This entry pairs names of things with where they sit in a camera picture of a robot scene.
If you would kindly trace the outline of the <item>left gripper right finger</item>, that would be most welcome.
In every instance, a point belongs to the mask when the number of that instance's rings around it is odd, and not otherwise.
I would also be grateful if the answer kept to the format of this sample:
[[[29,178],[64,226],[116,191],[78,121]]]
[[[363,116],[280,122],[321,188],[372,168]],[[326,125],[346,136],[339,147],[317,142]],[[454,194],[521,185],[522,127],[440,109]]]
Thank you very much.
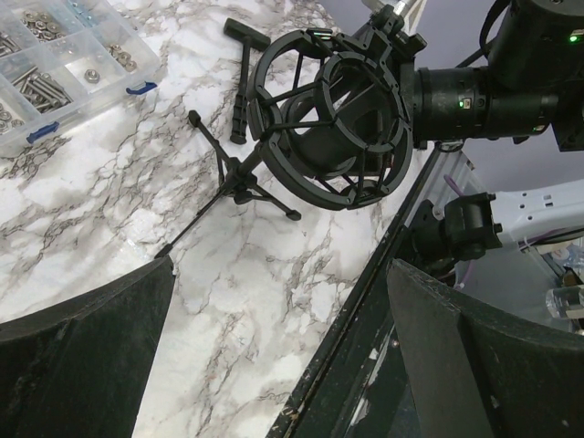
[[[387,284],[422,436],[582,436],[582,336],[492,307],[399,259]]]

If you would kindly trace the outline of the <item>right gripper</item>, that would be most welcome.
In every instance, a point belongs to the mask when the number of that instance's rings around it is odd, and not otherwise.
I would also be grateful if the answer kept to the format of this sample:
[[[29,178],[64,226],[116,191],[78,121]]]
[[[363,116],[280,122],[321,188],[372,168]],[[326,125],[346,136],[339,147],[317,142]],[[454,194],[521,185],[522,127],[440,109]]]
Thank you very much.
[[[355,61],[346,60],[346,89],[388,91],[396,84],[400,91],[415,90],[416,56],[426,47],[420,34],[407,31],[395,6],[377,8],[361,28],[346,37],[346,52],[357,56]]]

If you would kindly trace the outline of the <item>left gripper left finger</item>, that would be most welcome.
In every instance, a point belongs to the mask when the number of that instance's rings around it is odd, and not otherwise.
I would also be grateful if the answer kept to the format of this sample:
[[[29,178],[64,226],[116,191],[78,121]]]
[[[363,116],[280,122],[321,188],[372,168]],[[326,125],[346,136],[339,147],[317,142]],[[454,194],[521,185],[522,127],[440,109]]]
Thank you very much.
[[[174,283],[158,258],[3,323],[2,436],[132,436]]]

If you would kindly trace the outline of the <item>black shock-mount tripod stand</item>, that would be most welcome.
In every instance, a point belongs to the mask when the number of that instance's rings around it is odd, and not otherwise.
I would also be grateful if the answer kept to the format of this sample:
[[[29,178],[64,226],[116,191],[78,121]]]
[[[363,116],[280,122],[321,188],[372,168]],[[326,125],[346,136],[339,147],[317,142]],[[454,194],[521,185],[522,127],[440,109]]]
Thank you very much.
[[[346,37],[328,29],[288,33],[255,65],[248,87],[248,119],[255,147],[239,160],[212,141],[220,169],[215,200],[274,203],[256,168],[265,165],[300,200],[318,208],[356,210],[394,193],[412,161],[412,118],[396,84],[388,91],[346,89]],[[267,72],[283,55],[319,62],[307,84],[278,95],[266,88]]]

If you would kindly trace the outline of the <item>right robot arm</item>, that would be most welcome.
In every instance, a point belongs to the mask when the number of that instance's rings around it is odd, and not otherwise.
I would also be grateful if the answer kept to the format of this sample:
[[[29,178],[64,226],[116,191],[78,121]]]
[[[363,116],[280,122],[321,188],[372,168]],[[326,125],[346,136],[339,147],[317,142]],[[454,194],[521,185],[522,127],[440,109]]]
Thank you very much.
[[[472,139],[522,142],[552,130],[562,151],[583,147],[583,4],[497,1],[479,37],[486,64],[415,68],[424,46],[402,30],[405,2],[379,1],[356,32],[377,65],[341,111],[371,143],[387,140],[405,115],[415,146],[455,151]],[[409,226],[401,258],[440,275],[460,262],[518,242],[538,242],[583,227],[581,182],[541,189],[461,195],[439,219],[424,202]]]

